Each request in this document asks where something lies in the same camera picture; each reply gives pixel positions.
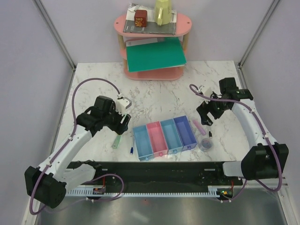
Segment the purple drawer bin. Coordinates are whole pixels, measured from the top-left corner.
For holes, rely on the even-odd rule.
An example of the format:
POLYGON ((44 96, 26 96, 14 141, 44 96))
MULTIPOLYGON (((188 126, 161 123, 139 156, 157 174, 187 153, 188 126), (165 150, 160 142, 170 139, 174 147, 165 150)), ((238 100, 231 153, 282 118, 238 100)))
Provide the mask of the purple drawer bin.
POLYGON ((182 151, 192 150, 197 145, 197 140, 186 116, 174 118, 176 128, 178 130, 183 149, 182 151))

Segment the light blue drawer bin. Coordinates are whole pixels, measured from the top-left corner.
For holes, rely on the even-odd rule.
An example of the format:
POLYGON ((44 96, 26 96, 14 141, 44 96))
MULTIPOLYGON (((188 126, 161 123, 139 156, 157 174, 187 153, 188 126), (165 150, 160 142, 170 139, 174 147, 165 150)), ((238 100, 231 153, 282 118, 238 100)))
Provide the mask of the light blue drawer bin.
POLYGON ((133 128, 135 145, 140 161, 149 161, 154 158, 152 145, 145 125, 133 128))

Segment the pink drawer bin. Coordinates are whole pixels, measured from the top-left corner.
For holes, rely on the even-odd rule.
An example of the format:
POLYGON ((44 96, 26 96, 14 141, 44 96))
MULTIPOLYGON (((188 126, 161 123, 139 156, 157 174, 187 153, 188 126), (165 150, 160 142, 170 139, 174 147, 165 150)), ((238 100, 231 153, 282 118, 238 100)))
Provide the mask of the pink drawer bin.
POLYGON ((159 121, 146 125, 150 142, 152 145, 153 155, 155 158, 162 157, 168 153, 168 146, 159 121))

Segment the pink highlighter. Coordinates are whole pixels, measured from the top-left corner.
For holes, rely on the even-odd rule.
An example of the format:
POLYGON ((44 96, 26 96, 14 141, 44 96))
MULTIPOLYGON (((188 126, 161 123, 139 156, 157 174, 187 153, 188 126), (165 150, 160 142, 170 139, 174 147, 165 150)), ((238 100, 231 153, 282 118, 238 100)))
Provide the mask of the pink highlighter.
POLYGON ((202 127, 202 125, 197 121, 197 120, 192 120, 193 124, 195 125, 195 127, 199 130, 200 134, 205 136, 206 135, 206 131, 204 130, 204 128, 202 127))

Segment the sky blue drawer bin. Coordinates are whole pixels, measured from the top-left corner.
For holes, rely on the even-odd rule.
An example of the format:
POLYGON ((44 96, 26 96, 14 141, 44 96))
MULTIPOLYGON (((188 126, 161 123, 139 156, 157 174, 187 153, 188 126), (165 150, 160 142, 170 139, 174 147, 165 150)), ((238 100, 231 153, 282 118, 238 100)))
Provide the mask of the sky blue drawer bin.
POLYGON ((163 120, 160 122, 165 141, 168 147, 168 155, 177 154, 182 151, 183 144, 181 142, 174 119, 163 120))

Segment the pink two-tier shelf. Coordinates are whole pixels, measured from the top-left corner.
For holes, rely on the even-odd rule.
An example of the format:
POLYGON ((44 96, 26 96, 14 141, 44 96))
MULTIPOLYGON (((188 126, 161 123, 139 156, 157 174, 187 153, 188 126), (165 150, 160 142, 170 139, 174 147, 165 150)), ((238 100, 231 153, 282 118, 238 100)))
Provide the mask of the pink two-tier shelf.
POLYGON ((183 75, 191 19, 179 13, 176 33, 170 35, 125 33, 126 15, 114 22, 124 73, 132 80, 173 81, 183 75))

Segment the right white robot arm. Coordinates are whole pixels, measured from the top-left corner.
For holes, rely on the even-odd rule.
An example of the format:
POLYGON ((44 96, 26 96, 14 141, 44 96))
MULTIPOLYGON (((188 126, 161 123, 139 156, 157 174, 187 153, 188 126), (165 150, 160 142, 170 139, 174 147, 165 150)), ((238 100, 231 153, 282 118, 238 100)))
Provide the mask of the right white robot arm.
POLYGON ((224 162, 223 168, 215 172, 215 180, 226 184, 232 177, 247 180, 281 178, 288 157, 286 144, 279 144, 269 133, 256 111, 254 98, 248 89, 240 89, 233 77, 219 81, 220 94, 205 86, 190 89, 204 101, 197 107, 201 124, 213 124, 209 115, 219 119, 226 110, 237 117, 247 137, 249 152, 241 161, 224 162))

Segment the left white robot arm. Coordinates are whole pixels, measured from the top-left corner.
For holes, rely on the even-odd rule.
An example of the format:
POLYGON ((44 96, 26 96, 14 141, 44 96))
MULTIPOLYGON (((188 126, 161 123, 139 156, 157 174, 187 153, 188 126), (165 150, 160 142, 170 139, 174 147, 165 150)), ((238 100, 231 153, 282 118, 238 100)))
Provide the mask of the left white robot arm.
POLYGON ((127 109, 132 105, 127 97, 113 100, 98 96, 93 106, 79 114, 71 134, 38 167, 28 167, 25 171, 25 184, 30 203, 37 200, 52 209, 63 201, 66 193, 79 185, 90 181, 99 184, 103 173, 90 160, 66 172, 67 167, 79 150, 102 128, 108 127, 118 135, 128 129, 131 116, 127 109))

